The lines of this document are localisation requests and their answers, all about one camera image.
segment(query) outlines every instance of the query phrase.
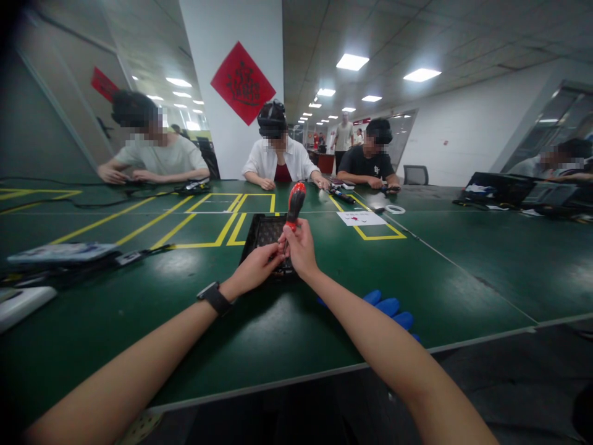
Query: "chinese character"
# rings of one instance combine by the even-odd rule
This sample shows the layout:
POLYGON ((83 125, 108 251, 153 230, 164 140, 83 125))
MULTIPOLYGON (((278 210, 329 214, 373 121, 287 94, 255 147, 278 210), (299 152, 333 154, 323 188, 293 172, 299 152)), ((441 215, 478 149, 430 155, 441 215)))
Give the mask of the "chinese character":
POLYGON ((227 74, 229 82, 227 87, 233 94, 233 100, 249 106, 259 106, 259 82, 251 78, 253 69, 247 68, 241 61, 241 68, 235 70, 235 78, 227 74))

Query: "white pillar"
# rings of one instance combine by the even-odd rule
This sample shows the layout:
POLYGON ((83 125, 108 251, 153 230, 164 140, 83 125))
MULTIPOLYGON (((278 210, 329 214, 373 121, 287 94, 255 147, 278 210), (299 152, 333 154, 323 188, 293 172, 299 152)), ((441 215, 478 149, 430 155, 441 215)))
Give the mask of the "white pillar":
POLYGON ((179 3, 221 177, 242 179, 251 147, 261 138, 258 121, 247 125, 210 83, 240 42, 276 91, 274 98, 284 102, 282 0, 179 3))

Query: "red screwdriver handle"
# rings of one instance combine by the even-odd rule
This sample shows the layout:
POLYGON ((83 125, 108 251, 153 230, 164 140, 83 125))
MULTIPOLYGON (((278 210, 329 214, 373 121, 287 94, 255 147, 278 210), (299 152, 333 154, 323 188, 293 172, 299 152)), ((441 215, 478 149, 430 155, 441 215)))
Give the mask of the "red screwdriver handle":
POLYGON ((303 182, 297 182, 288 197, 288 213, 286 224, 294 232, 297 229, 298 214, 305 202, 306 188, 303 182))

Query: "white jacket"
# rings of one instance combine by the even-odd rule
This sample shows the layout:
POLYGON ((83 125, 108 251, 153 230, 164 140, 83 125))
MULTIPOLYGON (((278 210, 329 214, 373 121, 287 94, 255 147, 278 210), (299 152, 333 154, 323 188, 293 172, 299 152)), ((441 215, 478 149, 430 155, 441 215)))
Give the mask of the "white jacket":
MULTIPOLYGON (((312 172, 319 170, 309 159, 309 153, 303 144, 290 137, 288 137, 284 159, 293 181, 309 179, 312 172)), ((253 144, 249 159, 241 174, 245 175, 248 171, 252 171, 260 178, 274 180, 277 165, 278 155, 272 145, 266 139, 260 139, 253 144)))

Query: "white tape roll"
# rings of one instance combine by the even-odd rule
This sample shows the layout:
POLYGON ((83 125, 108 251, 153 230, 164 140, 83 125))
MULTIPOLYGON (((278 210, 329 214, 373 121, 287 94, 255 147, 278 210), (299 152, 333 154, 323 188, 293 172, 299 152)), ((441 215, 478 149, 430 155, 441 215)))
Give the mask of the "white tape roll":
POLYGON ((387 210, 389 213, 393 213, 393 214, 406 213, 406 209, 404 209, 404 207, 399 207, 399 206, 394 206, 394 205, 385 206, 385 210, 387 210))

